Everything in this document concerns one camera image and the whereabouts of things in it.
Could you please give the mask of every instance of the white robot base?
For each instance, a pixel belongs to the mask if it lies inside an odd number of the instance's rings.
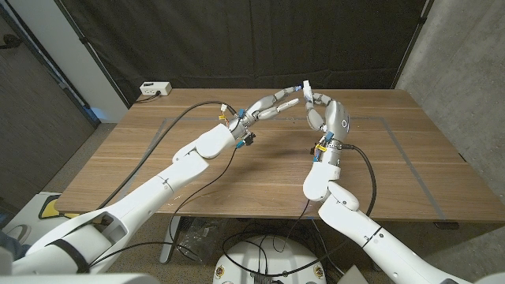
[[[275,275],[302,267],[317,260],[317,257],[305,246],[296,241],[280,236],[256,236],[234,245],[227,252],[228,256],[243,267],[263,274]],[[238,283],[309,283],[325,284],[323,265],[318,262],[299,272],[280,277],[265,277],[247,272],[226,256],[221,256],[215,266],[214,284]]]

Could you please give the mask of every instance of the yellow object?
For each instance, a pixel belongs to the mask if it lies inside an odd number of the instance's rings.
[[[42,214],[40,214],[40,217],[44,218],[50,218],[50,217],[59,217],[60,212],[56,209],[54,209],[54,205],[56,204],[56,200],[51,200],[49,203],[46,205],[45,208],[43,208]]]
[[[79,214],[74,214],[74,213],[60,213],[58,210],[54,208],[54,205],[56,204],[56,200],[60,195],[53,195],[47,197],[46,201],[44,202],[44,205],[42,208],[40,208],[39,212],[39,219],[44,220],[44,219],[49,219],[49,218],[56,218],[56,217],[66,217],[68,219],[74,218],[79,216]]]
[[[79,216],[79,215],[80,215],[80,214],[77,214],[77,213],[66,213],[66,214],[64,214],[64,216],[65,216],[66,218],[69,218],[69,219],[75,218],[75,217],[77,217],[77,216]]]
[[[319,144],[316,145],[316,149],[320,149],[321,151],[326,151],[326,148],[319,145]]]

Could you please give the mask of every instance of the black strap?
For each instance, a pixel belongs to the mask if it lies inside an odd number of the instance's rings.
[[[89,273],[89,265],[84,256],[80,254],[80,252],[73,247],[68,241],[63,239],[58,239],[56,241],[51,242],[49,245],[56,245],[64,252],[66,252],[72,260],[77,265],[77,273]]]

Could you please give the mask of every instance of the wooden table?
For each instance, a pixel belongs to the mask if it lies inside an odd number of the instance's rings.
[[[96,209],[135,167],[152,141],[186,107],[218,99],[236,110],[275,93],[265,89],[174,89],[167,97],[135,105],[107,137],[59,198],[65,212]],[[401,90],[318,90],[339,100],[351,115],[348,144],[369,157],[377,180],[377,220],[502,222],[505,207],[408,93]],[[292,97],[302,97],[300,92]],[[131,185],[114,201],[171,164],[182,146],[214,127],[219,106],[189,112],[154,150]],[[230,169],[185,205],[179,215],[297,218],[306,199],[301,185],[312,165],[309,149],[322,133],[311,130],[303,103],[251,129],[253,145],[237,150]],[[159,212],[173,213],[192,192],[217,177],[232,149],[210,161],[197,181],[176,192]],[[339,184],[350,190],[366,211],[371,182],[355,151],[341,158]],[[305,216],[317,216],[311,202]]]

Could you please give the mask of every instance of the table leg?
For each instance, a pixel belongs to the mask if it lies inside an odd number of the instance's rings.
[[[169,225],[166,230],[165,241],[174,242],[177,240],[179,235],[179,221],[181,220],[181,216],[174,216],[172,219],[172,223]],[[159,262],[162,264],[167,264],[170,261],[170,257],[172,256],[172,252],[174,251],[174,245],[163,245],[161,248],[161,254],[159,256]]]

